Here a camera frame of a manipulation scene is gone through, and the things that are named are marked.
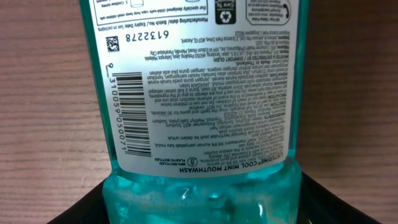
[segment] mouthwash bottle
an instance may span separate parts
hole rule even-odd
[[[110,222],[295,223],[308,0],[81,0]]]

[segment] product label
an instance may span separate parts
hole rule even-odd
[[[299,0],[90,0],[119,165],[242,174],[288,153]]]

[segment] teal liquid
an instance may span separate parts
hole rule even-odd
[[[294,159],[307,31],[308,0],[300,1],[289,155],[247,174],[207,179],[153,177],[123,171],[116,158],[88,0],[81,11],[112,163],[103,196],[111,224],[271,224],[296,222],[301,170]]]

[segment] wooden surface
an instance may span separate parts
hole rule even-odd
[[[298,160],[398,223],[398,1],[313,0]],[[0,223],[45,223],[110,172],[77,0],[0,1]]]

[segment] number 6132278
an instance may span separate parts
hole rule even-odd
[[[152,32],[139,32],[136,34],[126,34],[127,42],[144,41],[144,40],[160,40],[167,39],[169,32],[165,31],[152,31]]]

